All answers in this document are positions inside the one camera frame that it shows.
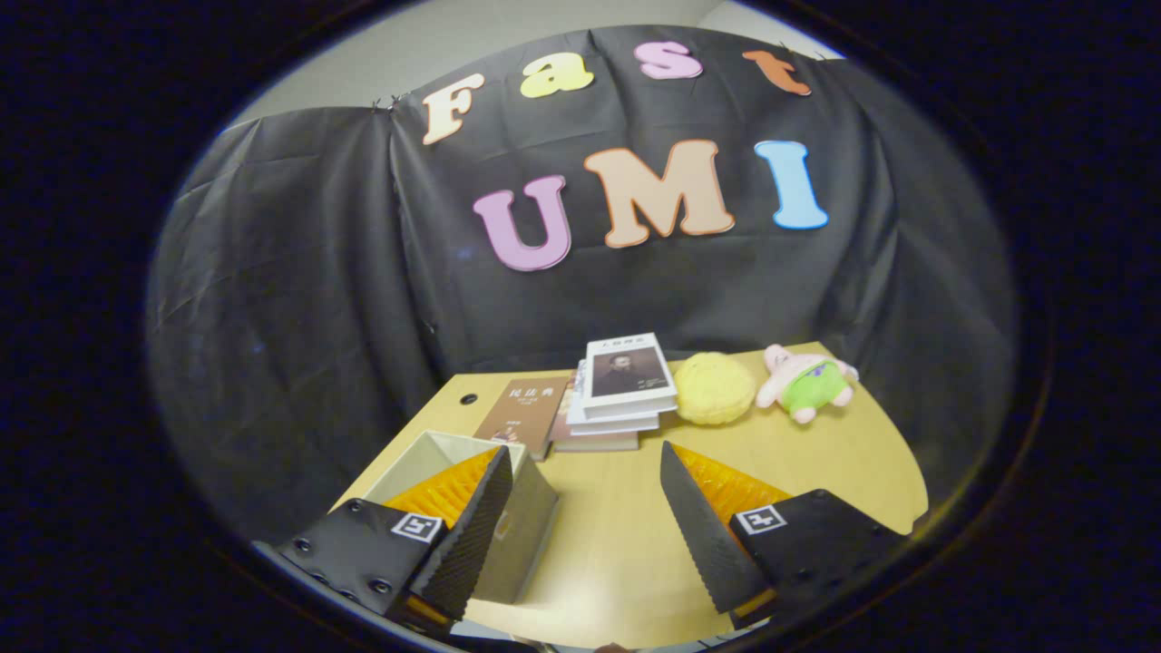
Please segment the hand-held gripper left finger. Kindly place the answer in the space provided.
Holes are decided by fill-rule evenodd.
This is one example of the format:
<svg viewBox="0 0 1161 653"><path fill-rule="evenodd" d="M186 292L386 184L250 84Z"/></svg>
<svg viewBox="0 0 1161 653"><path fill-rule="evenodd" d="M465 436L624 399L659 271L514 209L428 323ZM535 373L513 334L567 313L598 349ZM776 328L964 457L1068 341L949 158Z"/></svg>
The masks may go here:
<svg viewBox="0 0 1161 653"><path fill-rule="evenodd" d="M349 603L446 633L473 596L512 485L509 449L489 449L389 502L345 502L277 557Z"/></svg>

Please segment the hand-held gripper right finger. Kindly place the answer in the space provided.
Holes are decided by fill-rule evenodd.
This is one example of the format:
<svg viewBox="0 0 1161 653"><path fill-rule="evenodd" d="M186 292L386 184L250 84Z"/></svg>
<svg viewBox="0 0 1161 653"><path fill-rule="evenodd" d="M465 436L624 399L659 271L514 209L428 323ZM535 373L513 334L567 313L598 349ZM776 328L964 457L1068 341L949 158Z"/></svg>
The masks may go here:
<svg viewBox="0 0 1161 653"><path fill-rule="evenodd" d="M671 442L659 485L715 610L738 629L819 612L906 543L836 493L791 495Z"/></svg>

